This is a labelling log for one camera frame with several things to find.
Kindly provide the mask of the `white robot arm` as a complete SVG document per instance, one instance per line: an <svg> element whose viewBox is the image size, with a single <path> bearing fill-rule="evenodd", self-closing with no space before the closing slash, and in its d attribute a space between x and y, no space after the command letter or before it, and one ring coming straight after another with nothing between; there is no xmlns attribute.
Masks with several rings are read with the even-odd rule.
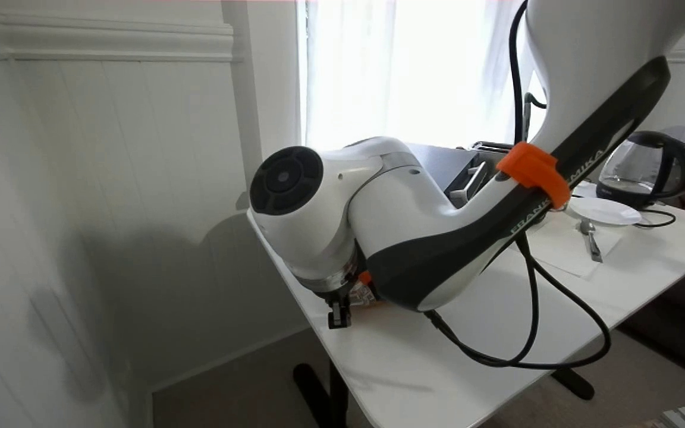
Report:
<svg viewBox="0 0 685 428"><path fill-rule="evenodd" d="M464 205L451 205L409 145L366 137L343 149L290 145L250 182L246 217L314 295L359 273L412 311L455 300L541 212L577 185L657 106L685 35L685 0L526 0L521 29L546 114Z"/></svg>

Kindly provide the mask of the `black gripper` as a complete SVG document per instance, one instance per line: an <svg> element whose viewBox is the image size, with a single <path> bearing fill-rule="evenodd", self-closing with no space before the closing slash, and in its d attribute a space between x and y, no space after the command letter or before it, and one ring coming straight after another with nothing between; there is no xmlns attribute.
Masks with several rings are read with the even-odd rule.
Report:
<svg viewBox="0 0 685 428"><path fill-rule="evenodd" d="M352 318L352 311L349 311L349 305L352 305L352 286L345 283L345 286L338 288L338 289L321 293L321 300L327 305L326 324L327 324L331 327L347 327L347 325L349 325L349 318Z"/></svg>

